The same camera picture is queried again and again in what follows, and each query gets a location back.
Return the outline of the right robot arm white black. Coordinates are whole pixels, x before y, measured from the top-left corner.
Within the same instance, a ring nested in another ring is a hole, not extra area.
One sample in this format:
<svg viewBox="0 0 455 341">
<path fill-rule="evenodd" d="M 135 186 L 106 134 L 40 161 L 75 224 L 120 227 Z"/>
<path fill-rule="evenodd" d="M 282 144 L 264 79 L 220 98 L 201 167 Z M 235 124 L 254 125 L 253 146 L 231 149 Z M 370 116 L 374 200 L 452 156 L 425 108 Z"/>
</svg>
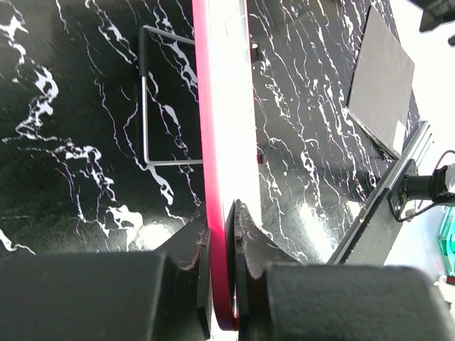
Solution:
<svg viewBox="0 0 455 341">
<path fill-rule="evenodd" d="M 419 31 L 422 10 L 410 1 L 391 1 L 397 31 L 415 63 L 413 90 L 420 114 L 427 119 L 454 118 L 454 48 L 447 40 L 454 24 Z"/>
</svg>

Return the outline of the pink framed whiteboard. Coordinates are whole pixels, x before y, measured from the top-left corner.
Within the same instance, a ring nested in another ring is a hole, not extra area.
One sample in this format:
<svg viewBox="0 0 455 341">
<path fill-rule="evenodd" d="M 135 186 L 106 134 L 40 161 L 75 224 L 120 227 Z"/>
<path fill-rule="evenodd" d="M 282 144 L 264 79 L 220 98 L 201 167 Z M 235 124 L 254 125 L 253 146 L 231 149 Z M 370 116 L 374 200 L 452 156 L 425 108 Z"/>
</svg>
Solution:
<svg viewBox="0 0 455 341">
<path fill-rule="evenodd" d="M 213 307 L 237 329 L 232 219 L 236 200 L 262 223 L 252 59 L 246 1 L 193 1 L 200 134 Z"/>
</svg>

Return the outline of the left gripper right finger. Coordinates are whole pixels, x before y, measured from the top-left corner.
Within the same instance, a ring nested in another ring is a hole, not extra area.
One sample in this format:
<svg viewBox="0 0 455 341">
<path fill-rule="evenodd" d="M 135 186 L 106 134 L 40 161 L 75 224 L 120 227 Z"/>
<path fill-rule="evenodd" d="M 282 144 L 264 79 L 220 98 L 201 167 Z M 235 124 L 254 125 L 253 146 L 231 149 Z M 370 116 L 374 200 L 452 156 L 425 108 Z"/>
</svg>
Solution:
<svg viewBox="0 0 455 341">
<path fill-rule="evenodd" d="M 453 340 L 454 320 L 421 271 L 303 265 L 232 209 L 241 340 Z"/>
</svg>

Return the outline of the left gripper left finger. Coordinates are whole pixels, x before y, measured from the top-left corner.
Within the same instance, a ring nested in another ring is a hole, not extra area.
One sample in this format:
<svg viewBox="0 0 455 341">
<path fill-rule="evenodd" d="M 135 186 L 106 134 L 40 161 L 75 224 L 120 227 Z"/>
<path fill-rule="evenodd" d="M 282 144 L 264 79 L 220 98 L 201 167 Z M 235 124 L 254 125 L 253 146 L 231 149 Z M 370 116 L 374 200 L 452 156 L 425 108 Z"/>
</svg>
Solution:
<svg viewBox="0 0 455 341">
<path fill-rule="evenodd" d="M 193 217 L 155 251 L 1 260 L 2 340 L 207 340 L 210 232 Z"/>
</svg>

